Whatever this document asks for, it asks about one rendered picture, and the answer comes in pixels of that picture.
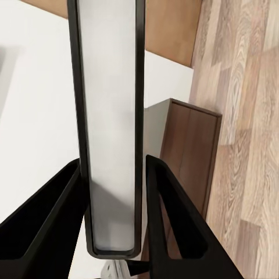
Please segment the hardback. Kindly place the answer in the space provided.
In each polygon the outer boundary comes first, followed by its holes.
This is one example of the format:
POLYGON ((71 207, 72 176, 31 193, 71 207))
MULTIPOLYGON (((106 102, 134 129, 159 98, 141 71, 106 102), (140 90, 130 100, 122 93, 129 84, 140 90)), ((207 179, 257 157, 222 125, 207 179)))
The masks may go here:
POLYGON ((141 253, 145 0, 67 0, 87 252, 141 253))

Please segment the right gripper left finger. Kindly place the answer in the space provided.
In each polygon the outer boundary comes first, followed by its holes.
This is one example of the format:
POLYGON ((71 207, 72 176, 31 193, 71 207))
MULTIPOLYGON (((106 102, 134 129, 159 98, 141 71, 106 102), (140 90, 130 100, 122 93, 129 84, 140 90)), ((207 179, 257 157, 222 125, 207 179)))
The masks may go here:
POLYGON ((68 279, 83 218, 78 158, 0 224, 0 279, 68 279))

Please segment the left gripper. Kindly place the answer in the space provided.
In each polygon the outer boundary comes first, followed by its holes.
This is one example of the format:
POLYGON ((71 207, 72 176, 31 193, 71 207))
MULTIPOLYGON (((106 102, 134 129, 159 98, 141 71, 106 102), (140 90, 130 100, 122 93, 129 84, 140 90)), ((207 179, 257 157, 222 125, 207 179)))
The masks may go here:
POLYGON ((140 260, 126 260, 128 269, 130 270, 130 276, 139 275, 149 271, 149 262, 140 260))

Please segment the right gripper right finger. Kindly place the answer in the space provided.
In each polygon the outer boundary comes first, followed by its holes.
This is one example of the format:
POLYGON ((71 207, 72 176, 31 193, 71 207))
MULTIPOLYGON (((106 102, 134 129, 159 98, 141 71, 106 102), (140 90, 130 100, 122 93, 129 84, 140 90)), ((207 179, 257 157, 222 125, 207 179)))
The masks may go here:
POLYGON ((150 279, 244 279, 169 166, 146 155, 150 279), (161 194, 182 259, 167 250, 161 194))

